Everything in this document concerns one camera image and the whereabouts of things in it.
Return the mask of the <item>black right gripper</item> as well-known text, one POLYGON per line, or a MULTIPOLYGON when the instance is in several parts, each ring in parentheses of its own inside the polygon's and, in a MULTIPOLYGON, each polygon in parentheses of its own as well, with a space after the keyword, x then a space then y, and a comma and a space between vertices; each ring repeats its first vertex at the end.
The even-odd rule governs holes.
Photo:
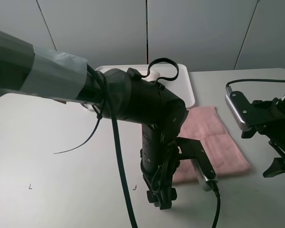
MULTIPOLYGON (((285 100, 274 98, 272 101, 253 101, 254 114, 252 128, 242 132, 243 139, 249 139, 255 133, 270 139, 279 154, 285 153, 285 100)), ((270 167, 263 173, 264 178, 272 178, 285 173, 285 154, 274 158, 270 167)))

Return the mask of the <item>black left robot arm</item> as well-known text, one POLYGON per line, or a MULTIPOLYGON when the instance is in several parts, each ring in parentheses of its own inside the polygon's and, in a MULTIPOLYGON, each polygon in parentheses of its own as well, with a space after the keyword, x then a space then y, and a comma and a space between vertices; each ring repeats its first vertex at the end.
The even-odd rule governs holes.
POLYGON ((98 116, 111 119, 122 184, 126 179, 117 121, 141 124, 148 201, 171 208, 177 198, 172 176, 180 163, 176 141, 188 111, 159 80, 148 82, 133 68, 102 73, 83 58, 38 48, 0 31, 0 97, 11 93, 89 104, 98 116))

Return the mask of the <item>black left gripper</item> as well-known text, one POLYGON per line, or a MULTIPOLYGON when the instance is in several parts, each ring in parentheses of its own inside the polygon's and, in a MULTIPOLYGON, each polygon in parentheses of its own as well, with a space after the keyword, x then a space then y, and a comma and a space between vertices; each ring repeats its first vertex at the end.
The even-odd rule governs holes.
POLYGON ((153 176, 151 176, 146 171, 142 171, 143 180, 147 184, 147 199, 148 202, 154 204, 160 210, 170 209, 172 207, 172 201, 176 200, 177 192, 176 189, 172 187, 172 172, 168 171, 167 176, 161 179, 161 177, 156 176, 152 181, 153 176))

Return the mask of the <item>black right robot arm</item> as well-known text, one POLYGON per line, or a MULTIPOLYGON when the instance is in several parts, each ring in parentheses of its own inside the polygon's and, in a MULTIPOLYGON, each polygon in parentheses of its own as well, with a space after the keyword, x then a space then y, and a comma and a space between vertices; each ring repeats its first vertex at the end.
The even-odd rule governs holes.
POLYGON ((263 177, 271 178, 285 173, 285 95, 274 98, 272 101, 254 100, 250 107, 248 131, 243 131, 243 139, 252 138, 255 133, 269 138, 269 145, 280 155, 274 158, 269 168, 264 171, 263 177))

